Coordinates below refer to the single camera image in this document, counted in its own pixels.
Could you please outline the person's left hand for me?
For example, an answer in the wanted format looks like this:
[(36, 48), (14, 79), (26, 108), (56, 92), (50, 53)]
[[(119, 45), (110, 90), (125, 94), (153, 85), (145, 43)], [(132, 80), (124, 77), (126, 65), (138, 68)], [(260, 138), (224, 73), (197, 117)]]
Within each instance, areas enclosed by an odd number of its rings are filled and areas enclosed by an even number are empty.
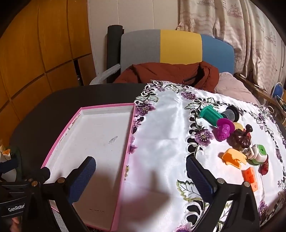
[(20, 217), (12, 218), (10, 232), (21, 232)]

